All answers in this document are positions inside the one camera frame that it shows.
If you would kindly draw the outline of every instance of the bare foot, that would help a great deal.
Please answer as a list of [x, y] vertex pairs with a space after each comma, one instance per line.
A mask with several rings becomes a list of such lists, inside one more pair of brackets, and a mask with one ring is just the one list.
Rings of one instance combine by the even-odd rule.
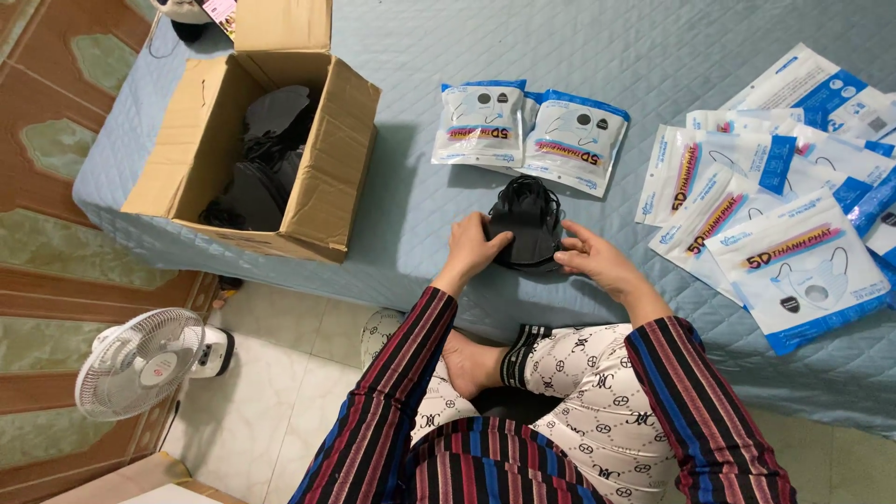
[[442, 358], [454, 390], [470, 400], [486, 388], [500, 387], [501, 359], [508, 350], [510, 348], [506, 346], [473, 343], [467, 336], [452, 329], [445, 341]]

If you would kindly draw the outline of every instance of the striped sleeve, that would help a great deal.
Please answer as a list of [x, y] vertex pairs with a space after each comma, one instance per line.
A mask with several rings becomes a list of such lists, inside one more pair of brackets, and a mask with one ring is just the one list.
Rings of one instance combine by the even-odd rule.
[[401, 499], [414, 417], [456, 312], [453, 297], [426, 288], [342, 403], [290, 504]]
[[688, 502], [797, 502], [797, 491], [694, 328], [664, 317], [625, 339], [633, 369], [680, 467]]

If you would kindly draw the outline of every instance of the stack of black masks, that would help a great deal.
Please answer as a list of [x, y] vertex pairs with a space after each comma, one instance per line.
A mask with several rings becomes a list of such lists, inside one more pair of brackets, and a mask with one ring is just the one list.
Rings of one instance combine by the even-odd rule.
[[288, 86], [256, 100], [246, 111], [243, 156], [232, 167], [233, 180], [200, 213], [200, 222], [232, 230], [279, 230], [317, 105], [305, 86]]
[[540, 178], [521, 175], [498, 193], [488, 212], [486, 238], [513, 232], [513, 242], [495, 257], [495, 264], [525, 272], [560, 267], [554, 253], [560, 245], [560, 200]]

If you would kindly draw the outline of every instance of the open cardboard box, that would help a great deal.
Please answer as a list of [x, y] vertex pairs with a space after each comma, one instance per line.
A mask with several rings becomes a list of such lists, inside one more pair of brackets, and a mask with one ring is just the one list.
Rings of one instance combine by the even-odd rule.
[[[259, 254], [341, 263], [374, 146], [380, 90], [328, 52], [331, 7], [331, 0], [240, 0], [236, 54], [187, 61], [121, 211], [167, 217]], [[321, 101], [280, 230], [198, 223], [232, 178], [246, 109], [293, 84]]]

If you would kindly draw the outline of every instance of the woman's hand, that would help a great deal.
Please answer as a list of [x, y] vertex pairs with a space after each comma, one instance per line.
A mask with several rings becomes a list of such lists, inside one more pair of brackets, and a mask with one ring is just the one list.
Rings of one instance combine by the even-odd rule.
[[513, 233], [510, 231], [487, 241], [482, 230], [486, 222], [485, 215], [474, 212], [451, 225], [448, 260], [430, 285], [457, 299], [470, 278], [484, 270], [498, 252], [513, 241]]
[[575, 222], [563, 221], [563, 227], [575, 235], [563, 239], [565, 252], [554, 254], [564, 273], [591, 277], [613, 300], [625, 306], [634, 327], [672, 315], [662, 296], [618, 248]]

